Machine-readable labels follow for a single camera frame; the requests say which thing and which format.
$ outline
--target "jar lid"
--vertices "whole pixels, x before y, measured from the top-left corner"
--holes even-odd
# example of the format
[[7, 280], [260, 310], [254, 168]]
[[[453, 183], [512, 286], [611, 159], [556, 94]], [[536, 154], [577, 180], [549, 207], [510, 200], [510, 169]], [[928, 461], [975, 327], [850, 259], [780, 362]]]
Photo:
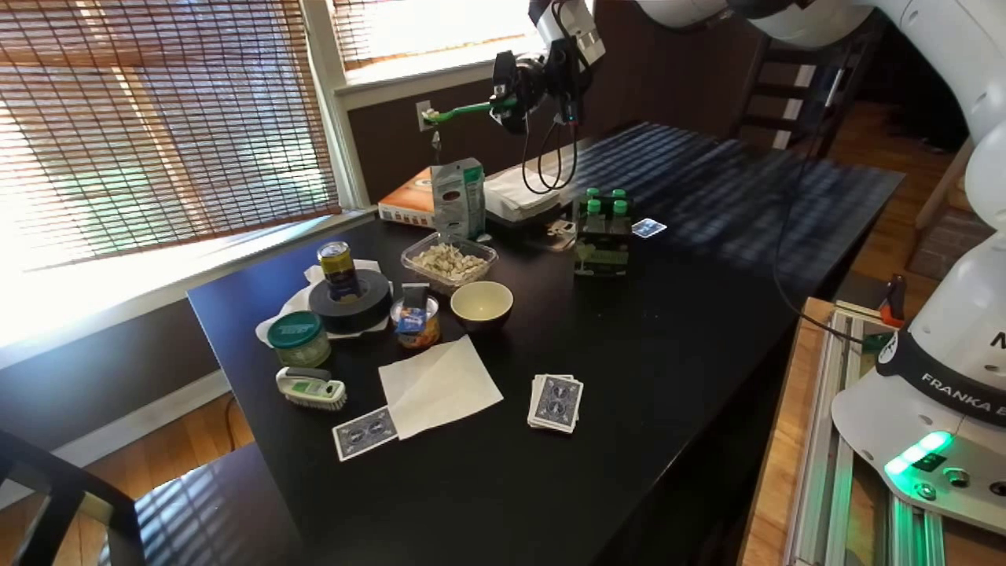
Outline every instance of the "jar lid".
[[321, 332], [321, 319], [314, 310], [290, 310], [275, 321], [269, 339], [275, 350], [295, 350]]

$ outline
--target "window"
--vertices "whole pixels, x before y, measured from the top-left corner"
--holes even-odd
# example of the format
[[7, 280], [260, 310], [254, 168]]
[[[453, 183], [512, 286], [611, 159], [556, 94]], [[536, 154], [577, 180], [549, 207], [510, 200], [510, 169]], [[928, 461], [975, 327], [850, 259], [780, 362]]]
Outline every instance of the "window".
[[299, 0], [10, 0], [0, 274], [336, 212]]
[[348, 81], [495, 59], [515, 48], [542, 52], [523, 0], [331, 0]]

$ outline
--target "black chair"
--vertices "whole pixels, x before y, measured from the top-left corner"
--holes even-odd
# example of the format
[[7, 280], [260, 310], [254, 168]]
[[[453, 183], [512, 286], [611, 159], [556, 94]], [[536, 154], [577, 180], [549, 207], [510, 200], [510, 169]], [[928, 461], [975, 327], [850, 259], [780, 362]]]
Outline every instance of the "black chair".
[[299, 531], [257, 448], [186, 473], [134, 500], [97, 474], [0, 431], [0, 483], [46, 494], [15, 564], [55, 564], [79, 513], [107, 522], [102, 564], [294, 564]]
[[880, 23], [823, 49], [796, 49], [769, 37], [730, 135], [823, 157], [880, 37]]

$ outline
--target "white paper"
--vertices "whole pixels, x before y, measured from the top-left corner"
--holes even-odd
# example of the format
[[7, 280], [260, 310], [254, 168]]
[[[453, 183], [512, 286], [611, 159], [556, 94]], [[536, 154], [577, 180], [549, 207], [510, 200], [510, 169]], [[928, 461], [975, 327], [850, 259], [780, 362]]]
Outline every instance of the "white paper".
[[[353, 262], [353, 263], [357, 263], [357, 269], [378, 269], [378, 274], [380, 274], [380, 263], [378, 263], [378, 262], [361, 262], [361, 259], [359, 259], [359, 262]], [[269, 339], [269, 336], [270, 336], [270, 327], [275, 327], [287, 310], [311, 310], [311, 288], [325, 280], [325, 269], [321, 269], [318, 263], [311, 263], [311, 267], [305, 269], [305, 280], [309, 280], [305, 288], [294, 293], [275, 319], [269, 319], [269, 321], [260, 321], [260, 323], [254, 327], [257, 343], [270, 346], [270, 339]], [[383, 319], [380, 323], [361, 331], [361, 332], [380, 332], [383, 327], [387, 327], [387, 319]], [[327, 336], [331, 336], [331, 339], [357, 339], [357, 336], [361, 336], [361, 332], [327, 332]]]
[[479, 414], [502, 398], [470, 336], [380, 366], [378, 375], [404, 440]]

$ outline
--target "baseboard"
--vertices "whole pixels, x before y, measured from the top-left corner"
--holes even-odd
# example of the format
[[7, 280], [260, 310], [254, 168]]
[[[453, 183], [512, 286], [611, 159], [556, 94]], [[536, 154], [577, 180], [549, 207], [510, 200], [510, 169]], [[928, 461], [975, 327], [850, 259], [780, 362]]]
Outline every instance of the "baseboard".
[[[143, 406], [73, 443], [64, 443], [57, 450], [61, 460], [73, 461], [73, 464], [92, 464], [143, 437], [149, 437], [150, 431], [194, 412], [200, 406], [223, 396], [230, 388], [227, 388], [227, 377], [223, 372], [213, 372], [213, 375], [205, 375], [192, 384], [186, 384], [182, 391], [173, 391], [162, 398], [153, 398], [150, 406]], [[5, 483], [0, 488], [0, 510], [26, 500], [32, 492], [20, 488], [20, 483]]]

